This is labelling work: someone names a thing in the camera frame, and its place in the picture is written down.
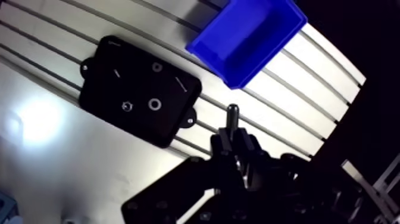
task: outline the bolt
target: bolt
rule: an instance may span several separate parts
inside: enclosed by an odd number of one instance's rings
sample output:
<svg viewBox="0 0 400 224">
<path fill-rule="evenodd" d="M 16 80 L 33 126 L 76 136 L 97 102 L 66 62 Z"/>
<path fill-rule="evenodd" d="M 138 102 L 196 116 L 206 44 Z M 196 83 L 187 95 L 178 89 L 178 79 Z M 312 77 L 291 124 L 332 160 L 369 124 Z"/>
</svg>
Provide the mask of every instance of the bolt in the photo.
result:
<svg viewBox="0 0 400 224">
<path fill-rule="evenodd" d="M 136 209 L 138 209 L 138 204 L 137 203 L 135 203 L 135 202 L 131 202 L 131 203 L 129 203 L 128 205 L 127 205 L 127 208 L 128 209 L 132 209 L 132 210 L 136 210 Z"/>
<path fill-rule="evenodd" d="M 211 219 L 211 212 L 203 212 L 200 214 L 200 220 L 201 221 L 210 221 Z"/>
<path fill-rule="evenodd" d="M 158 209 L 166 209 L 168 207 L 168 203 L 166 201 L 159 201 L 156 204 L 156 208 Z"/>
</svg>

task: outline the black background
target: black background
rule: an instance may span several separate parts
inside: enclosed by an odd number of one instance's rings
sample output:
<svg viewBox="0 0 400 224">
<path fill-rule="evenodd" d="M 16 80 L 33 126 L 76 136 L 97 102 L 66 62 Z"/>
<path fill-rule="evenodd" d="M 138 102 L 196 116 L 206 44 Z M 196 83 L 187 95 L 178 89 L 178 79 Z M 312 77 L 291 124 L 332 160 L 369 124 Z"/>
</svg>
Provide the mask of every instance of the black background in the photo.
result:
<svg viewBox="0 0 400 224">
<path fill-rule="evenodd" d="M 400 0 L 296 3 L 367 77 L 315 161 L 330 168 L 348 158 L 373 184 L 400 151 Z"/>
</svg>

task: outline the blue plastic bin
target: blue plastic bin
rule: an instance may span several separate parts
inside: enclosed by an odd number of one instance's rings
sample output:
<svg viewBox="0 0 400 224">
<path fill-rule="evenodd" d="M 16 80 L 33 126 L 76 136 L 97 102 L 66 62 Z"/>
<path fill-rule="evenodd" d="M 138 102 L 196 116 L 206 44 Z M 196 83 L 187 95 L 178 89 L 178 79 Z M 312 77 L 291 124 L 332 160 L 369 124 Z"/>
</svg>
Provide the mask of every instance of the blue plastic bin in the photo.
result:
<svg viewBox="0 0 400 224">
<path fill-rule="evenodd" d="M 229 88 L 244 88 L 306 22 L 291 0 L 231 0 L 186 49 Z"/>
</svg>

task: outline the screw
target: screw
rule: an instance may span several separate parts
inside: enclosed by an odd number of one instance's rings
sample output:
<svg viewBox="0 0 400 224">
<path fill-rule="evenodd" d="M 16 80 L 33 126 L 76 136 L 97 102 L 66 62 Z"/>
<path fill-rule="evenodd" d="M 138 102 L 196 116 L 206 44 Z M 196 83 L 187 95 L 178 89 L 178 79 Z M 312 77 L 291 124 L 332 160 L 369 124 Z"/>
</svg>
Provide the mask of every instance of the screw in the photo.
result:
<svg viewBox="0 0 400 224">
<path fill-rule="evenodd" d="M 158 209 L 166 209 L 168 207 L 168 203 L 166 201 L 159 201 L 155 206 Z"/>
<path fill-rule="evenodd" d="M 136 210 L 138 209 L 138 207 L 139 207 L 138 204 L 136 204 L 135 202 L 131 202 L 127 205 L 127 208 L 132 210 Z"/>
<path fill-rule="evenodd" d="M 211 212 L 203 212 L 200 214 L 200 220 L 201 221 L 210 221 L 211 219 Z"/>
</svg>

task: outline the white surface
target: white surface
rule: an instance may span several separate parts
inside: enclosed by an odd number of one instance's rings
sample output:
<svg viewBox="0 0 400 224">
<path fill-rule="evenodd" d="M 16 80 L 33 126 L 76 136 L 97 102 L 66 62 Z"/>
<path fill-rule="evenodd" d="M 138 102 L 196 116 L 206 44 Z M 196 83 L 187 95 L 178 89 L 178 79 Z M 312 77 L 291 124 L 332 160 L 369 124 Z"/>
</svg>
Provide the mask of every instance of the white surface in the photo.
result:
<svg viewBox="0 0 400 224">
<path fill-rule="evenodd" d="M 290 58 L 278 53 L 265 67 L 302 92 L 336 120 L 341 120 L 348 106 Z"/>
<path fill-rule="evenodd" d="M 363 85 L 366 78 L 363 74 L 343 55 L 331 42 L 329 42 L 320 32 L 310 24 L 306 24 L 302 31 L 314 42 L 321 46 L 331 55 L 360 85 Z"/>
<path fill-rule="evenodd" d="M 84 112 L 3 64 L 0 102 L 2 110 L 12 114 L 0 116 L 0 124 L 20 124 L 5 130 L 6 134 L 0 132 L 0 164 L 5 169 L 0 187 L 10 189 L 25 224 L 60 223 L 62 198 L 77 200 L 74 211 L 91 222 L 123 223 L 122 203 L 183 161 Z M 30 131 L 49 128 L 51 135 Z M 5 147 L 11 142 L 19 144 Z M 79 211 L 78 205 L 85 210 Z"/>
<path fill-rule="evenodd" d="M 150 4 L 203 29 L 214 18 L 218 11 L 198 0 L 145 0 Z"/>
<path fill-rule="evenodd" d="M 246 89 L 257 90 L 259 98 L 294 116 L 324 138 L 328 138 L 336 127 L 333 121 L 264 72 L 256 75 Z"/>
<path fill-rule="evenodd" d="M 312 43 L 297 34 L 287 43 L 285 49 L 324 79 L 348 102 L 353 102 L 359 87 Z"/>
<path fill-rule="evenodd" d="M 0 25 L 0 42 L 67 80 L 82 86 L 79 65 Z"/>
</svg>

